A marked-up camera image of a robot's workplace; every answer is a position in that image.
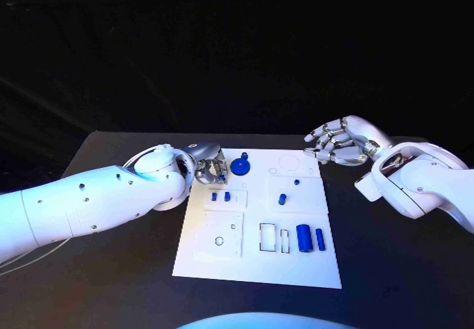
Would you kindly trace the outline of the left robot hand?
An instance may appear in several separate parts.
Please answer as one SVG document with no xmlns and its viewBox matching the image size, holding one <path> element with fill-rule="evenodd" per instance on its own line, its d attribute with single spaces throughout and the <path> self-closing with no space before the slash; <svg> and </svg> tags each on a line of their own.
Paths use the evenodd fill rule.
<svg viewBox="0 0 474 329">
<path fill-rule="evenodd" d="M 227 163 L 219 143 L 194 143 L 181 150 L 194 163 L 194 178 L 200 184 L 226 184 Z"/>
</svg>

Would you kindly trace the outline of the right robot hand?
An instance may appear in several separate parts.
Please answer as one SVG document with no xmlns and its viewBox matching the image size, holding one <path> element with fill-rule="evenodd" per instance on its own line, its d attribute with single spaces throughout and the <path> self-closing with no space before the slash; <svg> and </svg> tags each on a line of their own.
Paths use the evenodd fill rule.
<svg viewBox="0 0 474 329">
<path fill-rule="evenodd" d="M 376 161 L 393 147 L 393 141 L 364 118 L 350 115 L 324 123 L 304 137 L 315 146 L 302 150 L 321 164 L 334 162 L 354 167 Z"/>
</svg>

